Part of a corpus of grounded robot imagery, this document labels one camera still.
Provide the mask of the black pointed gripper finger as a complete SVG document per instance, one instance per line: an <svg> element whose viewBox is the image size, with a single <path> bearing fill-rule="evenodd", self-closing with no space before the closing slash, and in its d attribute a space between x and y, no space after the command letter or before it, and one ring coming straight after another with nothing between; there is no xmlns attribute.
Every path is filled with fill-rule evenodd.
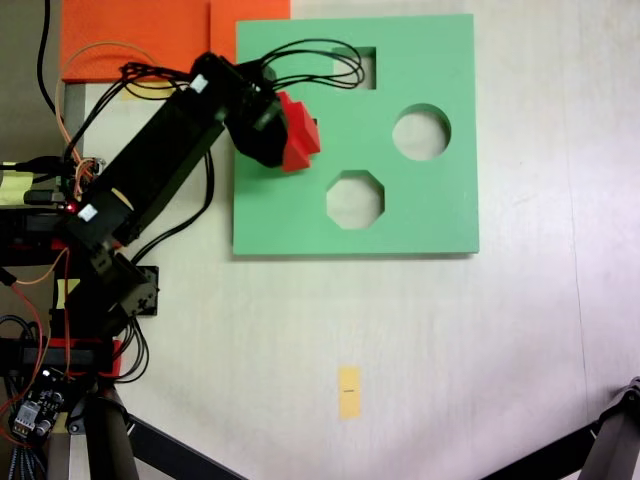
<svg viewBox="0 0 640 480"><path fill-rule="evenodd" d="M267 168L282 166L286 142L287 130L282 123L268 125L263 130L246 126L233 129L236 149Z"/></svg>

